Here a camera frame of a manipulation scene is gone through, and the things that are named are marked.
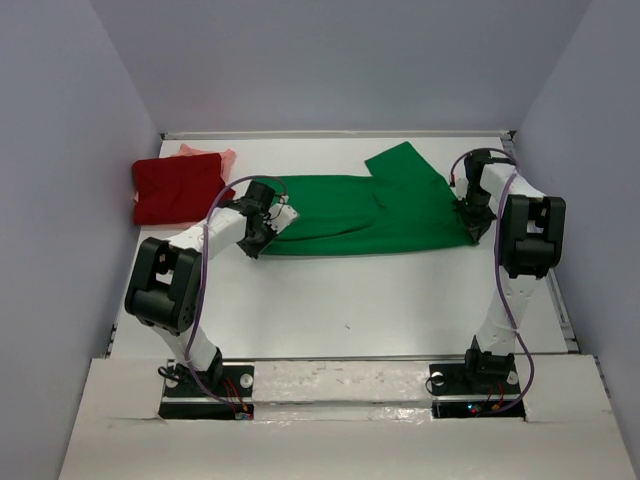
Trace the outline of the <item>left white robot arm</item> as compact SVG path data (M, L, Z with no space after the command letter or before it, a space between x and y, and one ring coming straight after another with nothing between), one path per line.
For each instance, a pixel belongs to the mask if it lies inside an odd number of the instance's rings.
M167 240L149 237L137 252L124 298L125 311L170 347L195 392L223 403L214 392L223 356L200 327L209 262L236 245L256 259L298 217L287 191L271 178L252 175L231 182L205 218Z

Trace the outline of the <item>green t shirt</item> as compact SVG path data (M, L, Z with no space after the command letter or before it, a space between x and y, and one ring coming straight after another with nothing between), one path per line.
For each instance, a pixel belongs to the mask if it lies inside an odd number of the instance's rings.
M264 253L378 255L473 244L445 178L411 143L394 146L365 166L367 176L284 176L299 218Z

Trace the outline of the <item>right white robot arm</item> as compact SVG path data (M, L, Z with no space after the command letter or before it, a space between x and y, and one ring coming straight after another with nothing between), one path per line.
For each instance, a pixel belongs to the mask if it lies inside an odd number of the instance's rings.
M472 241L495 228L496 290L460 368L462 384L485 393L507 382L517 346L528 351L521 324L533 292L561 259L566 202L533 187L503 150L473 149L455 163L464 165L464 176L451 168L454 211Z

